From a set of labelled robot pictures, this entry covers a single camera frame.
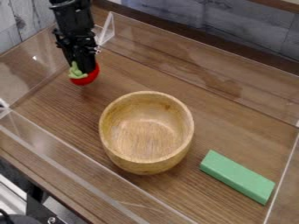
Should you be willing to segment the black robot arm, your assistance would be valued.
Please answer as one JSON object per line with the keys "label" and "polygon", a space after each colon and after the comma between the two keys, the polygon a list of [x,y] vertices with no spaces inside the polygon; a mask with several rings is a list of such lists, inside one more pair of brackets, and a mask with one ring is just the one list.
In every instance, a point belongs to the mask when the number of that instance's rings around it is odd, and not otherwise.
{"label": "black robot arm", "polygon": [[89,74],[97,68],[97,40],[91,0],[50,0],[58,27],[53,34],[65,57]]}

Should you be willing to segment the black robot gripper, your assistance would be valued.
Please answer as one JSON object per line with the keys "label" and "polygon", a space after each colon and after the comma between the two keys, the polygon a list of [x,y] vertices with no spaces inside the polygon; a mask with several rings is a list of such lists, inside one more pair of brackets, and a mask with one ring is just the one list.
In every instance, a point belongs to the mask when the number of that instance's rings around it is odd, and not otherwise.
{"label": "black robot gripper", "polygon": [[91,9],[89,5],[53,5],[58,27],[53,33],[57,45],[65,53],[71,69],[85,74],[97,68],[95,56],[95,27]]}

